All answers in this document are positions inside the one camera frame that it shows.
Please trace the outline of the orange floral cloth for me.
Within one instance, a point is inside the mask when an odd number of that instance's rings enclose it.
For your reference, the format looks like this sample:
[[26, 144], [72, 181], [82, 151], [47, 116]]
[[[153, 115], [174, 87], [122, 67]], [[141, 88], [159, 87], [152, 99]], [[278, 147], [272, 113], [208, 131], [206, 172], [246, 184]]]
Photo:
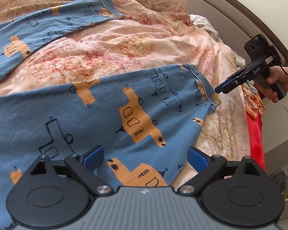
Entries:
[[241, 85], [241, 88], [244, 95], [244, 107], [246, 114], [249, 115], [251, 119], [256, 119], [259, 114], [262, 116], [266, 110], [266, 107], [254, 86], [254, 82], [247, 81]]

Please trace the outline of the white brown headboard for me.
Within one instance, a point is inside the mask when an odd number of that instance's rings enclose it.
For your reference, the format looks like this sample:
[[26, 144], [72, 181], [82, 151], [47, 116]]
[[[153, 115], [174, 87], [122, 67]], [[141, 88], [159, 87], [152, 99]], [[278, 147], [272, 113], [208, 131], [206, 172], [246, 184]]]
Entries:
[[288, 48], [277, 35], [251, 10], [237, 0], [186, 0], [188, 12], [208, 19], [223, 42], [247, 62], [250, 58], [244, 44], [257, 34], [262, 34], [274, 45], [281, 63], [288, 66]]

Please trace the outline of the blue patterned pants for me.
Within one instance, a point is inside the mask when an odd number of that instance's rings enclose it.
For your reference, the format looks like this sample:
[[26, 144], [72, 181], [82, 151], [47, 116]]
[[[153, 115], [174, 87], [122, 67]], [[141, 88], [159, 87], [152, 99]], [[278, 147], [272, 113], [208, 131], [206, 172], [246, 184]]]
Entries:
[[42, 155], [58, 160], [100, 145], [96, 173], [113, 188], [174, 181], [219, 99], [195, 65], [151, 63], [0, 96], [0, 229], [11, 223], [12, 178]]

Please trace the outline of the white pillow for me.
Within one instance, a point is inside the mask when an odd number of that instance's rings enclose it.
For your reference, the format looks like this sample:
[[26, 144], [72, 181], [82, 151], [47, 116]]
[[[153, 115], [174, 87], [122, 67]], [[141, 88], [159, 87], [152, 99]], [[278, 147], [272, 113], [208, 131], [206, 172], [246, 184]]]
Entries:
[[193, 14], [190, 14], [189, 17], [194, 26], [205, 30], [216, 42], [223, 43], [223, 41], [218, 36], [217, 30], [215, 30], [215, 28], [208, 21], [208, 19], [206, 19], [206, 17]]

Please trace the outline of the red blanket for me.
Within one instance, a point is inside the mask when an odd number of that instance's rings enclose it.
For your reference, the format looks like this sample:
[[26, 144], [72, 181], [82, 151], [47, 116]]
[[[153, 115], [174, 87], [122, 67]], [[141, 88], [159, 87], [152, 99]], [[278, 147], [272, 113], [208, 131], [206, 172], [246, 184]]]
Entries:
[[250, 156], [265, 171], [265, 157], [262, 143], [262, 119], [258, 114], [256, 118], [252, 118], [246, 114], [249, 139], [250, 139]]

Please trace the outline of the pink floral duvet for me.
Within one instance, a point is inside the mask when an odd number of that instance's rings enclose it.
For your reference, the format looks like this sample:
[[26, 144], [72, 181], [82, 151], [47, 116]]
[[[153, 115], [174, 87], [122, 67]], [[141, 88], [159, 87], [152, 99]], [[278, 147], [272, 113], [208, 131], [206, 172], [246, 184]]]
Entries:
[[[0, 23], [70, 1], [0, 0]], [[227, 45], [192, 24], [186, 0], [112, 1], [124, 19], [55, 40], [0, 82], [0, 96], [185, 63], [215, 86], [243, 63]]]

